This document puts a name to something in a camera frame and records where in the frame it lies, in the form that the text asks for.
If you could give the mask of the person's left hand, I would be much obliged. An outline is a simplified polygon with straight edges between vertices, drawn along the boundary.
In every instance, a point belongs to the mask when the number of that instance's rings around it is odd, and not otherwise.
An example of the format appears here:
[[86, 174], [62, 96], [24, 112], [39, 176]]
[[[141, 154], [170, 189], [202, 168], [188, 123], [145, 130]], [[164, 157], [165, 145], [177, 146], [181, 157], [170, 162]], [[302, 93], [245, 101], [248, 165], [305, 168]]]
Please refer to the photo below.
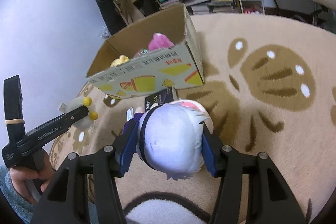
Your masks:
[[37, 204], [37, 200], [34, 199], [31, 195], [25, 181], [34, 179], [44, 181], [44, 183], [41, 185], [41, 191], [44, 192], [55, 174], [54, 170], [52, 169], [48, 153], [44, 149], [42, 149], [42, 151], [44, 153], [44, 167], [41, 171], [37, 172], [25, 166], [15, 166], [13, 168], [10, 168], [10, 177], [14, 189], [21, 197], [23, 197], [26, 201], [33, 205]]

